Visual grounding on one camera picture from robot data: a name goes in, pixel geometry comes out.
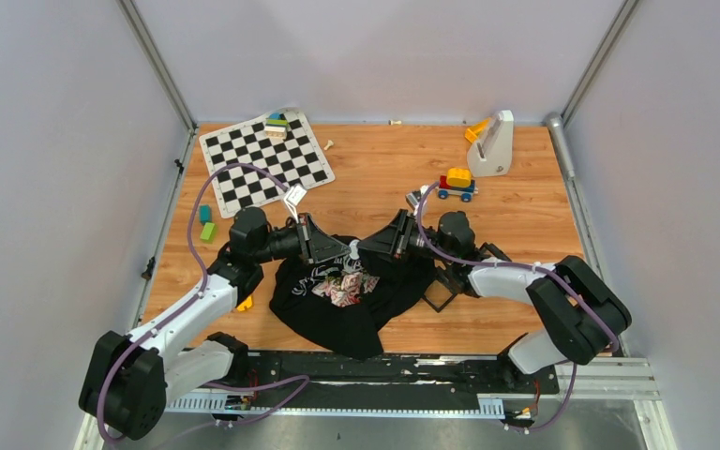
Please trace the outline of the black printed t-shirt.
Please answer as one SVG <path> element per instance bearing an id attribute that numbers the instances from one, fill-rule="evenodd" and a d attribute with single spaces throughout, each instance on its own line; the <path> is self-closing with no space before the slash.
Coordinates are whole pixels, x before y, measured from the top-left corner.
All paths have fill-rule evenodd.
<path id="1" fill-rule="evenodd" d="M 285 259 L 269 307 L 298 336 L 355 360 L 383 354 L 379 331 L 436 280 L 430 258 L 388 264 L 375 254 L 307 264 Z"/>

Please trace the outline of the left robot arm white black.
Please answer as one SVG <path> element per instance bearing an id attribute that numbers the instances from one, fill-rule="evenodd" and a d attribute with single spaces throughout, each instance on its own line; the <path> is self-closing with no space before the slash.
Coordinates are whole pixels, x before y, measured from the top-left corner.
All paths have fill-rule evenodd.
<path id="1" fill-rule="evenodd" d="M 167 405 L 219 379 L 228 387 L 249 375 L 247 347 L 225 333 L 200 346 L 188 344 L 210 323 L 249 299 L 263 280 L 264 263 L 288 258 L 330 262 L 351 254 L 350 245 L 323 232 L 311 215 L 274 228 L 258 207 L 240 210 L 229 238 L 201 279 L 155 319 L 124 335 L 109 331 L 96 342 L 78 405 L 103 432 L 143 438 Z"/>

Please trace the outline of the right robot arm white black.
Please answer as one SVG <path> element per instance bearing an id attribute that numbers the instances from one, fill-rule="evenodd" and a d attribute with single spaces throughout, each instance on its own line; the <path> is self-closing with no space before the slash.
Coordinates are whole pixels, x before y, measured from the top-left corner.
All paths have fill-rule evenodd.
<path id="1" fill-rule="evenodd" d="M 422 228 L 400 210 L 383 229 L 355 244 L 370 272 L 390 275 L 416 258 L 441 261 L 447 284 L 476 298 L 500 297 L 535 309 L 542 327 L 516 339 L 503 352 L 498 378 L 510 391 L 521 391 L 535 372 L 569 361 L 591 362 L 616 347 L 632 317 L 617 295 L 581 258 L 559 262 L 510 262 L 496 247 L 475 245 L 465 213 L 445 213 L 437 228 Z"/>

